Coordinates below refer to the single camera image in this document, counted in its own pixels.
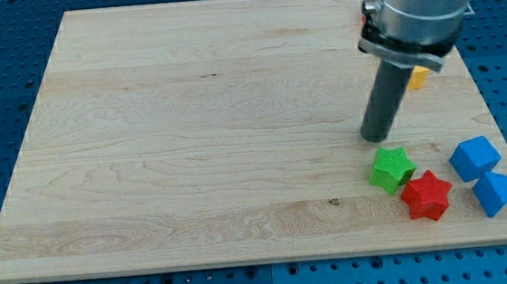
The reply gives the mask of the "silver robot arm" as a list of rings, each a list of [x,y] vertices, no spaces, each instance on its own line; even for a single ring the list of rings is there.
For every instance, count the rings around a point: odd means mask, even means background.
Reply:
[[[421,66],[440,71],[461,33],[470,0],[363,0],[359,49],[389,75]]]

